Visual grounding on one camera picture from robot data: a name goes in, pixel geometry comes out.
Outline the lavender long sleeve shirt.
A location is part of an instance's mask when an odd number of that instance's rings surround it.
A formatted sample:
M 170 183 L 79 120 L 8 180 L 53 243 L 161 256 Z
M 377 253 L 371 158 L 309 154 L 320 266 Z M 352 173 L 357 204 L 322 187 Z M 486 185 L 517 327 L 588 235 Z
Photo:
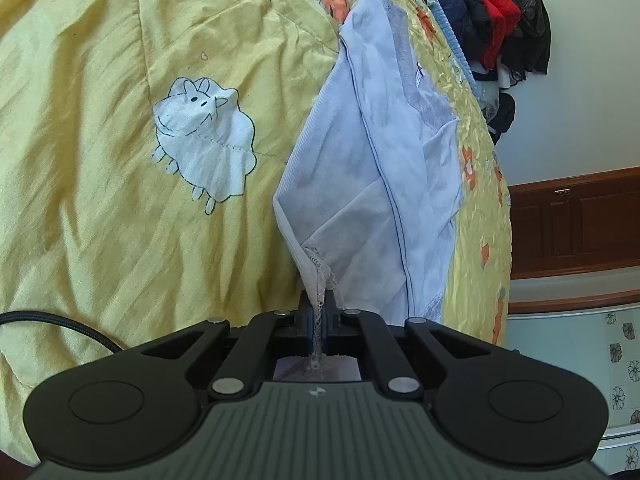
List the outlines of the lavender long sleeve shirt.
M 392 0 L 357 0 L 273 196 L 314 310 L 442 319 L 463 198 L 457 116 Z

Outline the yellow cartoon quilt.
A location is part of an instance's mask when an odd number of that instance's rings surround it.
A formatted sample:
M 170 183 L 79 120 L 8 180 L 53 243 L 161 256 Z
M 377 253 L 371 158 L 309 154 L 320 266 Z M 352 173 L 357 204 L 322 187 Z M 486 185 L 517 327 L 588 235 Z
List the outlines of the yellow cartoon quilt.
M 292 308 L 302 282 L 271 200 L 357 0 L 1 0 L 1 307 L 127 347 L 210 316 Z M 455 330 L 506 339 L 506 182 L 438 6 L 408 16 L 423 73 L 459 118 L 463 202 L 442 297 Z M 152 107 L 178 77 L 239 93 L 257 165 L 207 211 L 154 162 Z

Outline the red and navy clothes pile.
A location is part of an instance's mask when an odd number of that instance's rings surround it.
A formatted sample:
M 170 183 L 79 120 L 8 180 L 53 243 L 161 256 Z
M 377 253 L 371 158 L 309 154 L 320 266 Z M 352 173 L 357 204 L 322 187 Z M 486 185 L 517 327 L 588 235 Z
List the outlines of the red and navy clothes pile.
M 506 36 L 514 32 L 521 10 L 512 0 L 425 0 L 442 8 L 469 63 L 493 70 Z

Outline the blue knitted mat edge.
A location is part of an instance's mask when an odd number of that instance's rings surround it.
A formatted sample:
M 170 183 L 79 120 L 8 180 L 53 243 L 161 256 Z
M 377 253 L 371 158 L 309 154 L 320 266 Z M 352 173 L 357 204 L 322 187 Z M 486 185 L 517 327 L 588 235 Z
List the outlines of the blue knitted mat edge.
M 456 72 L 459 81 L 465 79 L 469 84 L 472 93 L 474 94 L 474 96 L 476 96 L 477 85 L 472 75 L 471 67 L 469 66 L 469 63 L 462 52 L 459 41 L 454 34 L 454 30 L 452 29 L 444 10 L 442 10 L 442 6 L 440 5 L 438 0 L 434 0 L 428 5 L 428 7 L 434 15 L 434 18 L 447 41 L 448 47 L 451 50 L 452 55 L 454 56 L 454 65 L 456 66 L 456 69 L 454 71 Z

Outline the black clothes heap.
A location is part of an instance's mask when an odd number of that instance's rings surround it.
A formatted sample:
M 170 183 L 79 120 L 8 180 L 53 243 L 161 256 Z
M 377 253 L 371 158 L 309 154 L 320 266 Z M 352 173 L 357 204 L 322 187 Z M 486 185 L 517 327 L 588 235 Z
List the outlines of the black clothes heap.
M 542 0 L 511 0 L 521 11 L 513 32 L 504 38 L 497 64 L 487 73 L 489 104 L 484 114 L 492 143 L 497 144 L 515 119 L 516 103 L 508 90 L 528 74 L 547 75 L 551 58 L 551 23 Z

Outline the brown wooden door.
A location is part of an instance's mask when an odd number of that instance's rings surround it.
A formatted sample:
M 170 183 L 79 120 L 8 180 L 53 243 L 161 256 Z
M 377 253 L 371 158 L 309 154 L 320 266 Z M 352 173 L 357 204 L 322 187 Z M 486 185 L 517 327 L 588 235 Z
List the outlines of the brown wooden door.
M 512 185 L 511 278 L 639 264 L 639 169 Z

